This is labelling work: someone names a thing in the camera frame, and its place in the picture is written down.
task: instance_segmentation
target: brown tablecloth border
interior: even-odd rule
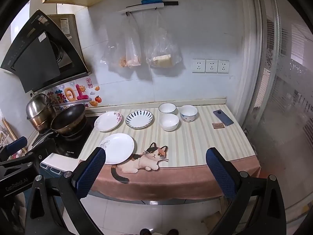
[[[258,177],[260,164],[256,156],[231,161],[238,171],[246,171]],[[209,199],[223,195],[217,181],[207,165],[188,167],[159,168],[157,171],[140,169],[137,173],[122,173],[129,179],[128,184],[118,182],[112,177],[111,165],[104,165],[91,190],[113,198],[138,200],[168,199]]]

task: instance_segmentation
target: range hood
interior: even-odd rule
[[[63,57],[66,63],[60,62]],[[25,93],[44,91],[91,73],[62,30],[41,10],[18,33],[1,68],[19,77]]]

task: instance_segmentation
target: smartphone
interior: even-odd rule
[[[225,126],[232,125],[234,122],[221,110],[213,111],[214,115],[218,117],[219,120],[222,121]]]

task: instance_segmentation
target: silver bolt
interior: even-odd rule
[[[270,180],[275,181],[276,177],[274,175],[270,175]]]
[[[248,173],[245,172],[245,171],[241,171],[239,174],[240,174],[240,176],[243,177],[243,178],[248,177]]]
[[[67,171],[63,174],[64,177],[68,178],[72,175],[72,173],[70,171]]]
[[[41,180],[41,179],[42,179],[42,175],[37,175],[37,176],[35,177],[35,179],[36,179],[36,181]]]

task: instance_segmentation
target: cat illustration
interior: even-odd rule
[[[112,165],[111,174],[117,181],[120,181],[121,183],[129,183],[128,178],[124,178],[117,174],[116,168],[123,173],[136,173],[138,169],[157,170],[159,169],[159,165],[157,164],[159,161],[168,161],[168,159],[165,158],[165,152],[167,149],[167,146],[157,147],[156,143],[153,142],[142,155],[133,154],[125,162],[118,165]]]

